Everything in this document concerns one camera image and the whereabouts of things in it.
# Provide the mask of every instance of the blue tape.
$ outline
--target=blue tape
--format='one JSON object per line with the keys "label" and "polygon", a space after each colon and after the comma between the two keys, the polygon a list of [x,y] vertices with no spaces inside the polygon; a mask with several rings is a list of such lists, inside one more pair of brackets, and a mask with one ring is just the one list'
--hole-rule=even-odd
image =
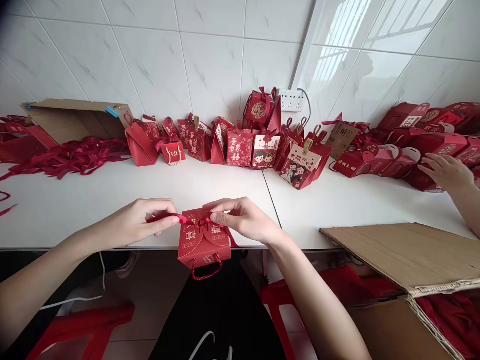
{"label": "blue tape", "polygon": [[116,118],[118,118],[120,116],[120,114],[118,112],[116,112],[111,106],[107,106],[105,108],[105,110],[106,110],[107,113],[110,113],[111,115],[113,115]]}

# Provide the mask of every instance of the red ribbon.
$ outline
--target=red ribbon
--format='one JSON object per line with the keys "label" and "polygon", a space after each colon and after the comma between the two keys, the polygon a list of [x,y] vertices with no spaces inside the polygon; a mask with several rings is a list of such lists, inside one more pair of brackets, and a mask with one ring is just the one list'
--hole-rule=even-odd
{"label": "red ribbon", "polygon": [[130,155],[126,139],[102,140],[86,137],[82,141],[70,141],[51,150],[35,155],[29,161],[15,165],[0,181],[20,174],[45,173],[50,178],[61,180],[69,173],[83,176],[92,174],[107,162],[127,160]]}
{"label": "red ribbon", "polygon": [[166,213],[163,213],[163,214],[160,214],[160,215],[157,215],[157,216],[154,216],[150,219],[148,219],[146,221],[147,224],[150,224],[150,223],[154,223],[158,220],[162,220],[162,219],[165,219],[169,216],[176,216],[179,221],[178,223],[179,224],[182,224],[182,225],[188,225],[188,226],[193,226],[193,227],[196,227],[198,229],[201,229],[201,228],[204,228],[207,226],[207,224],[215,224],[216,226],[218,226],[219,228],[222,228],[225,230],[225,232],[228,234],[228,237],[230,238],[230,241],[231,241],[231,247],[232,248],[239,248],[240,246],[237,245],[237,243],[235,242],[235,239],[234,237],[232,236],[232,233],[230,232],[230,229],[227,227],[227,226],[224,226],[224,225],[219,225],[217,224],[216,222],[213,222],[211,219],[210,219],[210,216],[212,215],[211,212],[208,212],[202,219],[200,219],[198,221],[199,224],[201,225],[198,225],[196,223],[194,223],[192,220],[190,220],[189,218],[187,218],[186,216],[183,216],[183,215],[180,215],[180,214],[176,214],[176,213],[171,213],[171,212],[166,212]]}
{"label": "red ribbon", "polygon": [[[8,199],[10,199],[10,198],[12,197],[12,195],[10,195],[9,193],[3,192],[3,191],[0,191],[0,194],[5,195],[5,197],[0,200],[0,203],[1,203],[2,201],[8,200]],[[13,209],[14,207],[16,207],[17,205],[18,205],[18,204],[15,204],[15,205],[9,207],[8,209],[5,209],[5,210],[3,210],[3,211],[0,211],[0,218],[1,218],[3,215],[8,214],[8,213],[10,212],[10,210],[12,210],[12,209]]]}

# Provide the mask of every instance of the human hand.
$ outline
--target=human hand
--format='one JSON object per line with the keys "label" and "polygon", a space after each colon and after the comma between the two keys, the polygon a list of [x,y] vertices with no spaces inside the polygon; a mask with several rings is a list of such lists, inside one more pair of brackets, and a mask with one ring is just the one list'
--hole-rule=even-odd
{"label": "human hand", "polygon": [[147,223],[148,219],[163,213],[177,213],[172,199],[138,199],[71,238],[81,244],[85,256],[126,247],[152,235],[158,237],[163,230],[179,223],[177,216]]}
{"label": "human hand", "polygon": [[426,153],[425,156],[422,161],[430,165],[432,169],[423,165],[418,165],[418,168],[429,175],[446,192],[474,185],[474,174],[461,161],[451,156],[432,153]]}
{"label": "human hand", "polygon": [[266,245],[273,245],[286,235],[280,226],[248,197],[224,198],[205,204],[203,208],[213,213],[210,219],[214,223],[227,226],[246,238]]}

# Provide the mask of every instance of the human arm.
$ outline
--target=human arm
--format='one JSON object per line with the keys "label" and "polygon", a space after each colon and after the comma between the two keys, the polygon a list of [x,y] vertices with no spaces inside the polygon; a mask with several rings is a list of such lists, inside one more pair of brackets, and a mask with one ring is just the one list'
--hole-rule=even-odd
{"label": "human arm", "polygon": [[418,168],[430,176],[451,197],[470,230],[480,238],[480,189],[475,185],[474,174],[461,161],[451,156],[425,154]]}
{"label": "human arm", "polygon": [[134,244],[178,223],[171,199],[137,200],[92,226],[68,237],[15,275],[0,283],[0,354],[22,333],[35,314],[90,255]]}
{"label": "human arm", "polygon": [[313,346],[325,359],[370,359],[357,326],[295,242],[252,201],[222,199],[204,206],[210,219],[265,244],[290,289]]}

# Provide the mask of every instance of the white ceramic tile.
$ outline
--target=white ceramic tile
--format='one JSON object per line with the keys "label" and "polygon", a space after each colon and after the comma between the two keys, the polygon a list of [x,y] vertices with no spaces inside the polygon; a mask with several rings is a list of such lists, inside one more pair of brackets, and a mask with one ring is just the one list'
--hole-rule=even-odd
{"label": "white ceramic tile", "polygon": [[42,19],[108,24],[101,0],[27,0],[36,16]]}
{"label": "white ceramic tile", "polygon": [[323,2],[313,44],[361,49],[384,0]]}
{"label": "white ceramic tile", "polygon": [[7,14],[34,17],[35,13],[26,0],[10,0],[5,9]]}
{"label": "white ceramic tile", "polygon": [[480,1],[455,0],[418,52],[480,61]]}
{"label": "white ceramic tile", "polygon": [[298,360],[318,360],[317,353],[306,331],[289,332],[288,338]]}
{"label": "white ceramic tile", "polygon": [[433,107],[480,101],[480,62],[455,62],[455,71],[429,99]]}
{"label": "white ceramic tile", "polygon": [[114,31],[145,112],[185,119],[192,107],[180,34],[126,27]]}
{"label": "white ceramic tile", "polygon": [[1,60],[35,99],[88,100],[36,18],[5,16],[1,34]]}
{"label": "white ceramic tile", "polygon": [[112,25],[179,30],[174,0],[102,0]]}
{"label": "white ceramic tile", "polygon": [[[329,117],[359,52],[359,50],[319,45],[313,45],[310,48],[300,80],[300,88],[307,91],[310,98],[311,118],[308,123],[310,128],[313,129]],[[286,114],[289,116],[296,115],[291,112]],[[302,114],[308,116],[306,101]]]}
{"label": "white ceramic tile", "polygon": [[142,104],[110,26],[41,20],[46,31],[91,101]]}
{"label": "white ceramic tile", "polygon": [[399,101],[411,104],[427,102],[445,82],[450,82],[460,63],[459,60],[415,56],[373,115],[372,128]]}
{"label": "white ceramic tile", "polygon": [[0,116],[25,115],[21,103],[33,103],[35,98],[0,61]]}
{"label": "white ceramic tile", "polygon": [[412,59],[410,55],[361,51],[338,97],[329,121],[367,123]]}
{"label": "white ceramic tile", "polygon": [[181,32],[243,37],[246,0],[176,0]]}
{"label": "white ceramic tile", "polygon": [[386,0],[364,49],[415,54],[452,1]]}
{"label": "white ceramic tile", "polygon": [[236,124],[244,40],[183,33],[181,42],[193,113],[207,124],[218,116]]}
{"label": "white ceramic tile", "polygon": [[156,344],[157,340],[110,342],[103,360],[149,360]]}
{"label": "white ceramic tile", "polygon": [[241,114],[252,90],[265,87],[288,89],[295,70],[300,45],[295,43],[245,39],[241,75]]}
{"label": "white ceramic tile", "polygon": [[248,0],[245,37],[301,43],[312,0]]}

